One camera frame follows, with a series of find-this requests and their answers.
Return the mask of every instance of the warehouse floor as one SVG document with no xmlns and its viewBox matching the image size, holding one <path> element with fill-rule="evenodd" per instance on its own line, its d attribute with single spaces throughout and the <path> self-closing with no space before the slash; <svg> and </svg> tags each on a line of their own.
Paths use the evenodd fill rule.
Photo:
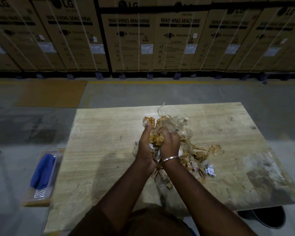
<svg viewBox="0 0 295 236">
<path fill-rule="evenodd" d="M 237 79 L 86 80 L 91 81 L 79 108 L 242 102 L 295 183 L 295 80 L 269 80 L 265 86 Z M 76 112 L 76 108 L 15 107 L 26 82 L 0 79 L 0 235 L 41 234 L 47 209 L 22 208 L 21 203 L 39 153 L 66 147 Z M 287 221 L 282 229 L 246 222 L 258 235 L 294 236 L 295 205 L 284 208 Z M 191 218 L 185 221 L 195 227 Z"/>
</svg>

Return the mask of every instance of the person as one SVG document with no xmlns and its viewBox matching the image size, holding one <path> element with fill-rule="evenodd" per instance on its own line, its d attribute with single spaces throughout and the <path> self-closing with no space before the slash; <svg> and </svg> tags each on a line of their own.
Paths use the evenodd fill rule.
<svg viewBox="0 0 295 236">
<path fill-rule="evenodd" d="M 146 181 L 157 167 L 157 163 L 151 157 L 149 146 L 152 129 L 151 124 L 146 125 L 132 165 L 97 205 L 85 214 L 71 231 L 70 236 L 194 235 L 194 232 L 190 231 L 182 220 L 167 213 L 161 207 L 132 212 Z M 256 236 L 243 220 L 208 192 L 186 170 L 178 158 L 164 161 L 167 158 L 178 156 L 180 136 L 176 132 L 170 133 L 167 129 L 164 129 L 162 133 L 164 142 L 160 148 L 161 166 L 189 210 L 200 235 Z"/>
</svg>

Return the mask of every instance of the wooden table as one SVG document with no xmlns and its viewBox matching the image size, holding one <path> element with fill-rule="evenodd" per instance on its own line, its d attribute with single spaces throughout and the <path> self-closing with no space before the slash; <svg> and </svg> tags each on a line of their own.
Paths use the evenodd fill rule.
<svg viewBox="0 0 295 236">
<path fill-rule="evenodd" d="M 134 160 L 134 141 L 145 116 L 158 118 L 158 106 L 78 109 L 57 177 L 44 233 L 72 229 L 120 178 Z M 168 115 L 189 117 L 191 142 L 220 144 L 210 156 L 216 177 L 204 186 L 231 210 L 295 204 L 295 185 L 241 103 L 170 105 Z M 175 189 L 166 208 L 188 215 Z M 150 178 L 135 209 L 161 205 Z"/>
</svg>

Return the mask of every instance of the hand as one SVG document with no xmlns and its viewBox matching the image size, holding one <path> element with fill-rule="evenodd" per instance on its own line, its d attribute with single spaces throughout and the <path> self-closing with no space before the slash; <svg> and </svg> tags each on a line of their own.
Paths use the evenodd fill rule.
<svg viewBox="0 0 295 236">
<path fill-rule="evenodd" d="M 157 167 L 157 163 L 153 160 L 152 151 L 149 145 L 150 133 L 152 130 L 153 125 L 148 122 L 139 140 L 138 153 L 135 159 L 140 166 L 148 171 L 149 175 L 151 175 Z"/>
<path fill-rule="evenodd" d="M 161 158 L 165 160 L 166 158 L 172 156 L 178 156 L 180 148 L 180 136 L 177 132 L 170 133 L 167 129 L 162 130 L 164 136 L 164 142 L 161 145 Z"/>
</svg>

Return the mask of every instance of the bangle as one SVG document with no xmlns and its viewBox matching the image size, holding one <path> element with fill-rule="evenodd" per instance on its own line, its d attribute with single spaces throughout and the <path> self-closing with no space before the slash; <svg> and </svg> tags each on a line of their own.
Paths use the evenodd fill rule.
<svg viewBox="0 0 295 236">
<path fill-rule="evenodd" d="M 161 163 L 159 165 L 161 165 L 163 162 L 167 161 L 167 160 L 170 160 L 170 159 L 174 159 L 174 158 L 179 158 L 179 156 L 172 156 L 172 157 L 169 157 L 169 158 L 166 158 L 165 160 L 161 161 Z"/>
</svg>

